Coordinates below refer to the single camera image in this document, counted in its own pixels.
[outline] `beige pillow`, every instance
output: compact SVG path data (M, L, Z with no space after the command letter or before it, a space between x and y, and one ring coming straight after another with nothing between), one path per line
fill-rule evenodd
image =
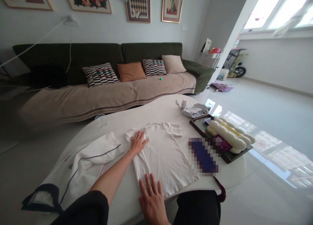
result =
M121 82L147 79L141 62L118 64L117 69L118 73L120 74Z
M183 66L180 56L162 55L162 60L168 74L183 73L187 71Z

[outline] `black and white patterned pillow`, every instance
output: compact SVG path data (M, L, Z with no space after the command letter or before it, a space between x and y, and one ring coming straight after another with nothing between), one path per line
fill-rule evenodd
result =
M85 67L82 68L82 70L87 77L89 87L119 82L110 63L105 63L93 67Z
M166 70L163 60L143 59L142 61L144 73L146 76L166 75Z

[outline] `hand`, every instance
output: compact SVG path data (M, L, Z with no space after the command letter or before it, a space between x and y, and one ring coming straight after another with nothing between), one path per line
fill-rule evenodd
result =
M143 150L143 147L148 142L148 139L143 141L144 132L137 131L135 137L131 137L130 150L136 155Z
M149 175L146 173L147 190L143 184L143 180L139 180L142 197L139 197L141 209L144 218L149 225L167 225L169 223L166 217L164 197L162 193L161 182L158 181L158 189L153 174L151 174L151 183Z

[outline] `white table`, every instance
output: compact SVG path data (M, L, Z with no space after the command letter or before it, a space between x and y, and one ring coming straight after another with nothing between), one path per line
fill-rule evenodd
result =
M188 157L188 138L201 136L189 124L191 119L180 112L177 100L181 103L183 99L188 101L188 106L198 103L198 101L186 95L168 95L160 97L144 106L108 115L108 125L105 127L100 127L97 121L93 121L72 139L61 154L60 159L63 158L63 154L68 152L68 150L93 141L111 131L114 132L114 135L121 143L121 146L124 147L126 153L129 149L129 144L126 142L125 132L131 128L141 129L151 122L178 122L181 126L183 136L176 137L176 140L184 154ZM106 168L111 167L120 157L110 162ZM219 163L220 173L216 177L228 189L242 182L245 170L246 162L244 156L239 157L228 165L221 160ZM187 191L219 189L213 177L200 177L198 181L175 193L173 197ZM140 195L134 167L133 164L130 164L111 204L108 224L135 224L140 221L143 218L138 202Z

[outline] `glossy tile floor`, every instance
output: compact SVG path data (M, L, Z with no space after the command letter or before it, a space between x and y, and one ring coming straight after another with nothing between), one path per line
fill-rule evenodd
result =
M257 139L245 155L244 181L221 204L221 224L313 224L313 99L238 78L227 82L235 86L231 92L193 96ZM87 123L29 138L0 154L0 224L36 224L38 213L21 211L21 201ZM173 222L176 200L166 207Z

